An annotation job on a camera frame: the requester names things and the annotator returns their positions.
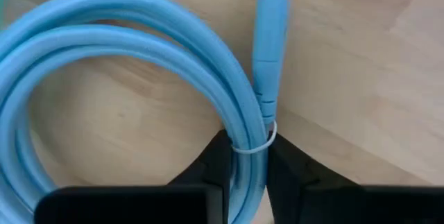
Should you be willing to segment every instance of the light blue cable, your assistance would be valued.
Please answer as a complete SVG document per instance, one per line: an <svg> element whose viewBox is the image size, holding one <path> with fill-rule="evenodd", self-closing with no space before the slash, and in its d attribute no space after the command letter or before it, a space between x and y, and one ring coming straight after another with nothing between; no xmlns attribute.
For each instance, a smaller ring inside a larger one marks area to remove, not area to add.
<svg viewBox="0 0 444 224"><path fill-rule="evenodd" d="M287 3L278 14L287 20ZM97 19L146 24L191 53L141 31L84 24ZM283 49L284 40L282 34L280 43L264 48ZM29 135L25 109L31 91L54 69L101 55L131 55L177 73L213 103L233 146L249 150L266 143L258 93L228 47L184 8L169 0L51 0L0 35L0 221L32 223L38 200L56 187ZM279 77L280 69L269 79ZM266 184L266 152L238 155L235 171L229 223L249 223Z"/></svg>

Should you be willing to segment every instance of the wood grain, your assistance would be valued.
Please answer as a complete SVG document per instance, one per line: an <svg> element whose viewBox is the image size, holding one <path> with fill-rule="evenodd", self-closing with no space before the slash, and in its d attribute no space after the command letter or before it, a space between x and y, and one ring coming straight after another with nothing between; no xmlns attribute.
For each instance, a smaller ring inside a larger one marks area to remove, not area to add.
<svg viewBox="0 0 444 224"><path fill-rule="evenodd" d="M44 0L15 0L10 18ZM176 0L247 73L255 0ZM363 184L444 184L441 0L292 0L279 132ZM221 127L187 83L132 58L51 74L31 100L35 143L60 184L159 184ZM270 223L267 201L256 223Z"/></svg>

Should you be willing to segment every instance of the cable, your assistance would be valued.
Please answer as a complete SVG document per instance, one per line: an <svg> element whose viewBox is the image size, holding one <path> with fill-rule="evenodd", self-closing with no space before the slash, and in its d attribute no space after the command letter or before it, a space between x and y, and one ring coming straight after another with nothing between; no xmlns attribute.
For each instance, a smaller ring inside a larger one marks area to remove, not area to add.
<svg viewBox="0 0 444 224"><path fill-rule="evenodd" d="M282 13L287 19L287 4ZM97 19L150 26L185 49L141 31L86 24ZM283 29L278 31L283 41ZM6 223L32 223L38 200L56 187L35 154L25 109L34 86L70 62L131 55L177 73L212 102L233 146L241 150L265 144L265 125L274 121L274 115L263 116L263 92L254 93L228 47L169 0L51 0L11 24L0 34L0 43L0 221ZM280 71L270 79L279 77ZM264 151L237 156L229 223L253 218L266 184L266 160Z"/></svg>

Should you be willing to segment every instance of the usb cable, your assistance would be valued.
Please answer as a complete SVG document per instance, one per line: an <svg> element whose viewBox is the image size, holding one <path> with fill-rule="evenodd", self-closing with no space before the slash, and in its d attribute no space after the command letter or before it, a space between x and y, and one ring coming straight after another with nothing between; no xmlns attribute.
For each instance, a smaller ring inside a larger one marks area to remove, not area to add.
<svg viewBox="0 0 444 224"><path fill-rule="evenodd" d="M228 47L200 19L170 0L51 0L0 34L0 223L30 224L39 199L56 186L29 134L26 103L43 77L70 62L131 55L191 83L215 106L238 150L266 143L275 119L288 0L258 0L254 89ZM98 19L134 21L182 46ZM266 185L267 152L238 154L229 223L249 223Z"/></svg>

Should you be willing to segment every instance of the black holder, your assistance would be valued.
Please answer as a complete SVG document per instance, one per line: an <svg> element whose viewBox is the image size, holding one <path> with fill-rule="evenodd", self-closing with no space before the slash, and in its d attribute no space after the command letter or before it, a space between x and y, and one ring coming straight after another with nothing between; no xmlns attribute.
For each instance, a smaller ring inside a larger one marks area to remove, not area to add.
<svg viewBox="0 0 444 224"><path fill-rule="evenodd" d="M60 189L40 201L35 223L226 224L231 152L222 130L168 185ZM276 224L444 223L444 188L361 186L280 135L267 188Z"/></svg>

